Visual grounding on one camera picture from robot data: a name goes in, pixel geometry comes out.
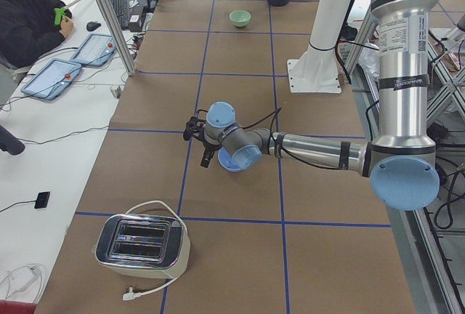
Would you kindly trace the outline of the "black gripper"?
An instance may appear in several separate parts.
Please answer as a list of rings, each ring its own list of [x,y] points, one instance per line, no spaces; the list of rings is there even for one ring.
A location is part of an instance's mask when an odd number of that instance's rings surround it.
[[[210,137],[203,137],[202,143],[205,149],[201,159],[201,167],[208,168],[215,152],[220,150],[220,143]]]

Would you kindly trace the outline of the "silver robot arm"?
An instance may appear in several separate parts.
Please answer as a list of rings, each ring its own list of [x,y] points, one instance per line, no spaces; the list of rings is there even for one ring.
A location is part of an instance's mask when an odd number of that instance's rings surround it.
[[[217,151],[244,170],[264,154],[367,177],[377,198],[414,211],[436,199],[435,143],[426,133],[428,14],[438,0],[371,0],[379,27],[379,123],[364,144],[305,137],[272,128],[246,130],[227,102],[214,103],[198,139],[208,166]]]

